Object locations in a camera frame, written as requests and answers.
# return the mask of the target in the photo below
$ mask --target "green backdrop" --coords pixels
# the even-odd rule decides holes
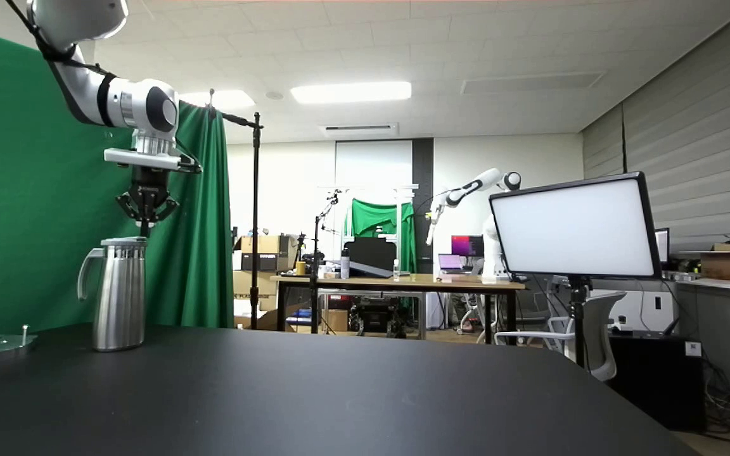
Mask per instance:
[[[356,239],[379,239],[380,233],[398,233],[401,225],[401,272],[417,272],[417,212],[410,204],[401,204],[401,222],[396,222],[396,206],[379,206],[368,201],[352,201],[349,231]]]
[[[225,328],[233,291],[223,123],[185,105],[177,139],[206,172],[171,172],[182,209],[153,231],[147,315],[153,324]],[[0,333],[91,319],[91,303],[74,294],[81,258],[102,239],[137,233],[114,204],[130,171],[104,162],[106,147],[126,146],[130,132],[72,117],[33,48],[0,42]]]

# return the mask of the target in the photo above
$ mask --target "ceiling panel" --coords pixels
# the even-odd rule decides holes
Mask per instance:
[[[258,113],[265,142],[324,139],[330,123],[547,136],[581,132],[725,23],[730,0],[130,0],[126,28],[95,56],[135,82],[248,92],[257,108],[233,115]],[[0,39],[35,48],[6,0]],[[363,79],[409,79],[414,99],[296,108],[289,98],[294,84]]]

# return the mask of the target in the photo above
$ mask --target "stainless steel pitcher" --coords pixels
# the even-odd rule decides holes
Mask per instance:
[[[78,270],[78,300],[86,300],[90,265],[104,258],[104,282],[91,319],[95,351],[126,351],[145,343],[145,239],[104,239]]]

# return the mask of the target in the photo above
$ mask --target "monitor stand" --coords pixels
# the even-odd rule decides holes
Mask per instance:
[[[590,277],[569,277],[571,286],[571,312],[575,334],[575,366],[585,367],[585,303],[590,294]]]

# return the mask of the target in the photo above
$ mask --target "desk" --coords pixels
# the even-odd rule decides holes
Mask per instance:
[[[278,333],[286,331],[286,289],[289,286],[303,286],[310,289],[310,279],[296,279],[296,277],[278,277]],[[495,343],[495,334],[490,331],[491,323],[491,307],[490,298],[503,294],[508,300],[508,331],[518,331],[518,304],[514,294],[524,289],[524,285],[514,282],[481,282],[479,277],[444,277],[436,279],[434,274],[410,274],[401,279],[376,279],[376,277],[352,277],[352,279],[318,279],[318,289],[370,289],[370,291],[450,291],[450,294],[484,294],[488,300],[488,346]],[[311,333],[318,333],[318,315],[319,309],[311,309]]]
[[[90,353],[90,338],[38,334],[0,364],[0,453],[694,453],[545,351],[150,331]]]

